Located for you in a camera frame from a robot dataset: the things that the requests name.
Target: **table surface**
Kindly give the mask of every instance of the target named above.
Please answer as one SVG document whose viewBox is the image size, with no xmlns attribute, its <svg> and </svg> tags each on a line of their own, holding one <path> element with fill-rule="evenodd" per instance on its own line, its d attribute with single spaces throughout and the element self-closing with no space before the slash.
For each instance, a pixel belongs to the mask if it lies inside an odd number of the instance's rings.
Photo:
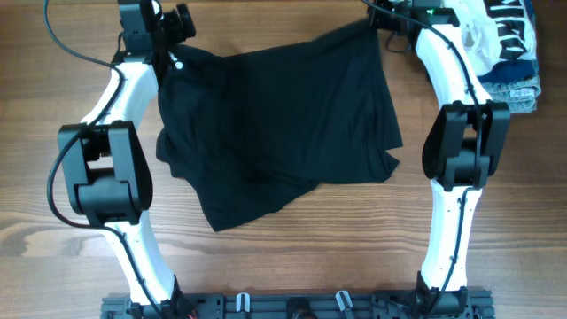
<svg viewBox="0 0 567 319">
<path fill-rule="evenodd" d="M 59 127 L 90 111 L 109 72 L 59 49 L 39 3 L 0 4 L 0 308 L 3 318 L 97 318 L 100 299 L 128 293 L 127 282 L 101 235 L 50 214 L 45 182 Z M 567 316 L 567 3 L 535 5 L 539 110 L 512 118 L 499 169 L 478 204 L 467 262 L 470 287 L 493 290 L 498 318 Z M 187 44 L 223 56 L 308 41 L 365 15 L 355 0 L 197 1 L 190 9 L 198 36 Z M 113 1 L 56 1 L 50 20 L 70 47 L 112 56 L 120 31 Z M 162 123 L 151 103 L 138 133 L 155 185 L 151 222 L 184 291 L 414 286 L 431 223 L 421 148 L 438 106 L 415 55 L 384 52 L 383 61 L 405 144 L 392 151 L 401 160 L 393 177 L 324 184 L 277 214 L 218 234 L 194 190 L 155 159 Z M 81 219 L 68 206 L 62 174 L 55 196 L 66 215 Z"/>
</svg>

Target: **wire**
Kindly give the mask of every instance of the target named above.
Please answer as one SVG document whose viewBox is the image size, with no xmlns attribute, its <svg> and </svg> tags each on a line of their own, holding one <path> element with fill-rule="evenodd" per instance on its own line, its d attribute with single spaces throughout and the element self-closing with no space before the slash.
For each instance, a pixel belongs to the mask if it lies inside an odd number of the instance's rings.
<svg viewBox="0 0 567 319">
<path fill-rule="evenodd" d="M 122 50 L 121 45 L 122 45 L 123 35 L 124 35 L 123 32 L 118 33 L 118 44 L 116 45 L 116 51 L 114 52 L 114 56 L 118 55 L 120 53 L 120 50 Z"/>
<path fill-rule="evenodd" d="M 130 266 L 132 267 L 132 270 L 134 271 L 134 275 L 136 277 L 136 280 L 140 284 L 142 291 L 144 291 L 145 297 L 150 301 L 151 307 L 156 312 L 156 314 L 158 314 L 161 318 L 166 319 L 166 317 L 161 313 L 161 311 L 159 311 L 158 306 L 156 305 L 155 301 L 153 300 L 153 297 L 151 296 L 150 292 L 148 291 L 148 288 L 145 285 L 144 279 L 140 275 L 140 271 L 137 268 L 136 262 L 134 261 L 134 257 L 132 255 L 132 252 L 130 251 L 130 248 L 128 246 L 128 242 L 126 241 L 125 236 L 120 234 L 120 232 L 118 230 L 112 229 L 110 227 L 106 227 L 106 226 L 93 227 L 93 226 L 90 226 L 90 225 L 87 225 L 87 224 L 80 224 L 80 223 L 77 223 L 77 222 L 72 222 L 72 221 L 68 220 L 65 216 L 63 216 L 63 214 L 61 214 L 59 212 L 59 210 L 57 209 L 57 207 L 55 206 L 55 200 L 53 198 L 53 184 L 55 182 L 55 175 L 58 171 L 59 166 L 61 165 L 61 162 L 63 161 L 63 158 L 66 156 L 66 154 L 69 152 L 69 150 L 71 149 L 71 147 L 74 145 L 75 142 L 77 142 L 80 138 L 84 137 L 85 134 L 87 134 L 90 130 L 92 130 L 95 127 L 95 125 L 97 125 L 97 123 L 100 120 L 102 120 L 108 114 L 108 111 L 113 106 L 114 101 L 116 101 L 116 98 L 119 96 L 122 88 L 124 87 L 124 82 L 126 81 L 126 79 L 124 77 L 124 73 L 118 67 L 116 67 L 116 66 L 114 66 L 110 63 L 106 63 L 104 61 L 95 59 L 95 58 L 84 56 L 81 53 L 78 53 L 78 52 L 73 51 L 73 50 L 69 49 L 68 47 L 66 47 L 55 36 L 55 34 L 53 33 L 53 30 L 51 29 L 51 25 L 50 25 L 50 22 L 49 22 L 49 19 L 48 19 L 48 6 L 49 6 L 49 0 L 44 0 L 43 1 L 43 21 L 45 23 L 45 27 L 46 27 L 47 32 L 49 33 L 51 39 L 53 39 L 53 41 L 61 49 L 63 49 L 63 51 L 66 51 L 67 53 L 69 53 L 69 54 L 71 54 L 71 55 L 73 55 L 77 58 L 98 64 L 100 66 L 108 67 L 111 70 L 115 71 L 119 76 L 119 83 L 118 83 L 118 87 L 114 91 L 113 95 L 108 100 L 108 103 L 105 105 L 103 110 L 98 114 L 98 116 L 91 123 L 89 123 L 87 126 L 82 127 L 81 130 L 77 134 L 75 134 L 71 138 L 71 140 L 69 140 L 69 142 L 59 152 L 59 155 L 55 159 L 55 162 L 53 163 L 53 167 L 51 168 L 49 177 L 47 179 L 47 202 L 49 203 L 50 209 L 53 212 L 53 214 L 55 215 L 55 217 L 57 217 L 60 221 L 62 221 L 63 223 L 65 223 L 65 224 L 67 224 L 71 227 L 75 227 L 75 228 L 78 228 L 78 229 L 84 229 L 84 230 L 106 230 L 106 231 L 112 232 L 120 240 L 120 243 L 124 247 L 124 251 L 126 252 L 126 255 L 128 256 L 128 261 L 130 263 Z M 120 40 L 121 40 L 121 38 L 122 38 L 122 33 L 120 33 L 119 36 L 118 36 L 118 50 L 117 51 L 120 51 Z"/>
<path fill-rule="evenodd" d="M 408 43 L 408 46 L 406 46 L 406 49 L 404 50 L 392 50 L 390 49 L 390 44 L 392 43 L 393 37 L 396 36 L 396 32 L 392 31 L 390 33 L 390 36 L 388 36 L 388 40 L 386 40 L 386 49 L 391 52 L 391 53 L 397 53 L 397 54 L 403 54 L 406 53 L 408 51 L 411 50 L 411 43 Z"/>
<path fill-rule="evenodd" d="M 384 9 L 384 8 L 378 6 L 378 5 L 375 5 L 375 4 L 373 4 L 373 3 L 371 3 L 367 0 L 361 0 L 361 1 L 364 4 L 366 4 L 367 6 L 373 8 L 375 10 L 378 10 L 378 11 L 386 13 L 386 14 L 393 15 L 393 16 L 401 18 L 401 19 L 405 19 L 406 21 L 409 21 L 409 22 L 417 24 L 418 26 L 424 27 L 424 28 L 432 31 L 433 34 L 440 37 L 445 43 L 447 43 L 448 48 L 453 51 L 453 53 L 457 57 L 457 60 L 459 61 L 459 64 L 461 65 L 461 69 L 462 69 L 462 72 L 464 73 L 465 81 L 467 82 L 467 92 L 470 94 L 470 97 L 472 98 L 472 101 L 473 101 L 474 106 L 475 106 L 476 120 L 477 120 L 477 125 L 476 125 L 477 141 L 476 141 L 476 148 L 475 148 L 475 163 L 474 163 L 474 169 L 473 169 L 474 175 L 473 175 L 473 180 L 472 180 L 472 187 L 467 188 L 465 190 L 465 192 L 462 194 L 459 226 L 458 226 L 458 229 L 457 229 L 457 239 L 456 239 L 456 245 L 455 245 L 455 248 L 454 248 L 451 266 L 449 267 L 449 271 L 447 272 L 447 277 L 445 278 L 445 282 L 443 283 L 441 290 L 439 291 L 435 301 L 433 302 L 432 307 L 426 312 L 426 314 L 428 315 L 428 314 L 431 314 L 435 311 L 435 309 L 437 308 L 437 305 L 441 301 L 441 298 L 443 297 L 443 293 L 445 293 L 445 289 L 447 288 L 447 285 L 449 284 L 449 281 L 451 280 L 451 275 L 453 274 L 454 266 L 456 265 L 456 262 L 459 258 L 459 246 L 461 245 L 462 222 L 463 222 L 463 219 L 464 219 L 464 209 L 465 209 L 464 207 L 465 207 L 465 202 L 466 202 L 466 199 L 467 199 L 467 193 L 471 190 L 479 190 L 480 189 L 480 186 L 479 186 L 479 184 L 480 184 L 480 148 L 482 147 L 482 130 L 483 130 L 482 113 L 481 113 L 480 105 L 478 103 L 477 95 L 475 94 L 474 86 L 472 85 L 472 81 L 470 80 L 469 72 L 467 71 L 467 65 L 465 64 L 464 59 L 461 56 L 461 53 L 459 53 L 459 51 L 454 46 L 454 44 L 451 40 L 449 40 L 445 35 L 443 35 L 441 32 L 439 32 L 436 28 L 434 28 L 430 25 L 427 25 L 427 24 L 423 23 L 422 21 L 409 18 L 409 17 L 404 16 L 402 14 L 398 14 L 397 12 L 388 11 L 388 10 L 386 10 L 386 9 Z"/>
</svg>

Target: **black t-shirt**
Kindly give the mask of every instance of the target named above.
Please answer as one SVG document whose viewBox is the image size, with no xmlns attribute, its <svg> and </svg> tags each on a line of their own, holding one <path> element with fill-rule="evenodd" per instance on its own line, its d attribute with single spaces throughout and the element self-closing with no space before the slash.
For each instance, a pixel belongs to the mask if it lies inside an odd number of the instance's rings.
<svg viewBox="0 0 567 319">
<path fill-rule="evenodd" d="M 279 211 L 319 183 L 384 182 L 401 136 L 366 20 L 312 42 L 221 58 L 178 45 L 159 92 L 157 157 L 214 230 Z"/>
</svg>

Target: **black mounting rail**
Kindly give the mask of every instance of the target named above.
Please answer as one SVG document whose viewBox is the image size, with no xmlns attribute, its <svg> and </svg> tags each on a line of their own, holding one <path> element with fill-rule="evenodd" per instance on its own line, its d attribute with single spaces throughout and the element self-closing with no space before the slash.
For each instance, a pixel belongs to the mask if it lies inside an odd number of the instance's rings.
<svg viewBox="0 0 567 319">
<path fill-rule="evenodd" d="M 352 294 L 354 319 L 415 319 L 408 303 L 415 291 L 383 291 Z M 195 319 L 288 319 L 287 301 L 306 298 L 319 319 L 346 319 L 334 294 L 251 295 L 250 312 L 237 312 L 237 296 L 222 294 L 185 294 L 196 309 Z M 100 319 L 135 319 L 130 314 L 129 298 L 103 299 Z M 493 298 L 489 291 L 470 291 L 466 308 L 460 315 L 429 316 L 429 318 L 494 319 Z"/>
</svg>

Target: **folded clothing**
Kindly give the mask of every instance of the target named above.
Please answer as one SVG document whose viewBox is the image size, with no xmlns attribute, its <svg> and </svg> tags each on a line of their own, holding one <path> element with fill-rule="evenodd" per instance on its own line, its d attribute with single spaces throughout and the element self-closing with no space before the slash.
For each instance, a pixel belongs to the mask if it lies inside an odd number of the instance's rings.
<svg viewBox="0 0 567 319">
<path fill-rule="evenodd" d="M 171 49 L 157 157 L 214 230 L 279 211 L 320 182 L 384 182 L 401 136 L 366 20 L 312 42 L 217 57 Z"/>
<path fill-rule="evenodd" d="M 523 4 L 535 29 L 535 12 L 531 0 Z M 510 60 L 500 62 L 492 71 L 478 79 L 496 102 L 506 102 L 512 113 L 529 113 L 537 109 L 541 94 L 538 60 Z"/>
<path fill-rule="evenodd" d="M 529 113 L 537 108 L 541 94 L 540 78 L 537 75 L 512 83 L 482 83 L 493 101 L 506 102 L 511 113 Z"/>
</svg>

